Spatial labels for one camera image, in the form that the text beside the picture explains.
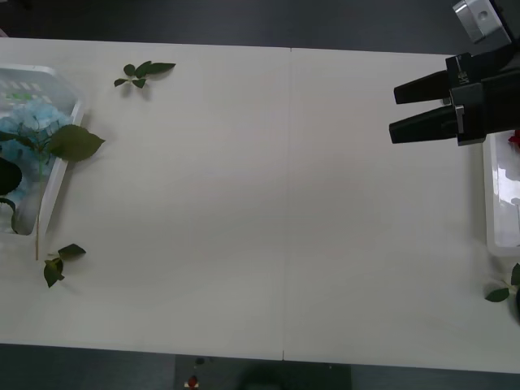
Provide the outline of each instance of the plastic tray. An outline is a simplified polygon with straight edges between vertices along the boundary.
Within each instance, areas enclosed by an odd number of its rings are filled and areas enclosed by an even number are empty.
[[[0,64],[0,117],[8,115],[13,106],[28,100],[40,98],[72,117],[74,124],[80,124],[83,117],[83,99],[65,79],[49,67]],[[41,203],[40,234],[45,234],[50,216],[58,196],[67,162],[60,158],[54,160]],[[0,243],[33,244],[36,240],[36,217],[38,207],[37,186],[29,192],[17,210],[17,221],[28,228],[28,234],[0,232]]]
[[[501,257],[520,256],[520,149],[514,134],[487,136],[483,145],[487,247]]]

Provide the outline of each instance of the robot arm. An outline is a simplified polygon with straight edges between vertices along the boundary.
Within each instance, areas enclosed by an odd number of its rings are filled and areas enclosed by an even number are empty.
[[[457,138],[459,145],[469,145],[520,128],[519,1],[462,0],[453,9],[473,42],[501,34],[504,45],[447,58],[445,71],[396,87],[397,104],[436,99],[450,104],[391,123],[394,144]]]

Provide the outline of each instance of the green leaf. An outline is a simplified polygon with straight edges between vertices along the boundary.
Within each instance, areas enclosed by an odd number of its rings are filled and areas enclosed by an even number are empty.
[[[132,80],[132,83],[133,83],[137,88],[143,88],[143,87],[145,86],[145,82],[146,82],[146,79]]]
[[[5,195],[14,191],[22,181],[22,171],[20,168],[0,157],[0,195]]]
[[[509,289],[508,288],[500,288],[495,291],[491,291],[487,297],[486,301],[490,302],[502,302],[505,301],[509,297]]]
[[[53,258],[52,262],[56,265],[56,268],[58,269],[58,272],[61,274],[63,273],[63,261],[61,258]]]
[[[520,264],[515,264],[513,267],[513,272],[511,274],[511,284],[513,286],[520,285]]]
[[[15,138],[15,134],[10,134],[8,132],[0,132],[0,142],[14,140]]]
[[[18,234],[18,232],[15,229],[15,223],[16,223],[16,204],[13,201],[10,201],[9,199],[6,199],[4,197],[0,197],[0,203],[4,203],[8,205],[13,210],[13,215],[11,216],[11,229],[13,229],[13,232]]]
[[[124,68],[123,68],[123,71],[124,71],[124,74],[127,75],[127,76],[133,76],[135,71],[136,71],[136,67],[134,67],[131,63],[129,63],[128,65],[126,65]]]
[[[58,251],[58,254],[62,260],[72,260],[73,258],[77,258],[78,256],[81,256],[82,254],[86,254],[86,252],[79,245],[70,244],[70,245],[66,246],[65,248],[61,248]]]
[[[174,63],[152,63],[146,68],[147,75],[158,75],[175,67]]]
[[[139,65],[134,73],[134,76],[138,79],[142,79],[144,76],[146,76],[148,72],[148,66],[151,64],[151,61],[146,61],[145,63],[142,63]]]
[[[114,86],[119,87],[120,85],[123,85],[127,81],[128,81],[127,79],[117,79],[116,81],[114,81]]]
[[[55,132],[49,142],[49,152],[67,161],[78,162],[96,153],[105,140],[86,128],[68,124]]]
[[[0,132],[0,142],[16,140],[20,144],[25,145],[31,149],[35,149],[34,144],[26,136],[19,136],[18,134],[10,134],[8,132]]]
[[[62,275],[63,271],[63,263],[61,260],[58,262],[58,259],[54,260],[45,260],[45,268],[43,269],[43,277],[47,281],[47,286],[51,288],[58,280],[65,279],[65,276]]]

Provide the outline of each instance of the leaf with stem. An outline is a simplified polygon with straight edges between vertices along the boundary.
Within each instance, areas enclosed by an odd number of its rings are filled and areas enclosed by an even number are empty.
[[[146,79],[132,80],[132,83],[137,88],[143,88],[145,86]]]
[[[61,258],[53,260],[45,260],[45,268],[43,269],[43,276],[47,281],[47,286],[51,288],[58,280],[65,279],[62,275],[63,262]]]
[[[136,67],[129,63],[128,65],[125,65],[125,67],[123,68],[123,72],[127,76],[133,76],[136,72]]]
[[[86,254],[86,252],[79,245],[70,244],[67,245],[65,248],[61,248],[58,251],[58,254],[62,260],[72,260],[74,258],[77,258],[78,256],[81,256],[82,254]]]
[[[151,63],[146,68],[147,75],[159,75],[164,72],[168,72],[170,69],[175,67],[174,63]]]
[[[119,87],[120,85],[126,83],[127,81],[128,81],[127,79],[117,79],[116,81],[114,81],[114,86]]]
[[[515,264],[513,272],[511,273],[511,284],[513,286],[520,285],[520,264]]]
[[[13,215],[11,216],[11,229],[13,229],[13,232],[18,234],[18,232],[15,229],[15,223],[16,223],[16,204],[13,201],[10,201],[9,199],[6,199],[4,197],[0,197],[0,203],[4,203],[8,205],[13,210]]]
[[[105,140],[90,133],[86,128],[68,124],[50,138],[49,152],[63,160],[78,162],[96,153]]]
[[[502,301],[505,301],[508,297],[509,297],[509,289],[508,288],[499,288],[495,291],[491,291],[486,296],[486,301],[502,302]]]
[[[146,76],[147,71],[148,71],[148,66],[151,63],[152,63],[151,61],[146,61],[145,63],[142,63],[141,65],[139,65],[137,67],[136,71],[134,72],[134,76],[137,77],[138,79],[142,79],[144,76]]]

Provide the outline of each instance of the white table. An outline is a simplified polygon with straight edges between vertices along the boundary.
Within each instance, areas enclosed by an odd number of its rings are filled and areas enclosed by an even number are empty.
[[[483,299],[481,145],[388,138],[438,106],[395,106],[392,89],[443,58],[294,50],[291,64],[284,357],[520,372],[518,321]]]
[[[122,67],[177,63],[148,89]],[[46,287],[2,258],[0,342],[282,358],[289,50],[2,39],[57,68],[107,139],[65,181],[49,248],[87,250]]]
[[[114,89],[148,59],[178,65]],[[480,146],[388,136],[438,105],[392,88],[442,56],[5,39],[7,60],[58,68],[107,143],[51,222],[51,249],[88,251],[64,282],[0,259],[0,342],[520,372],[483,299]]]

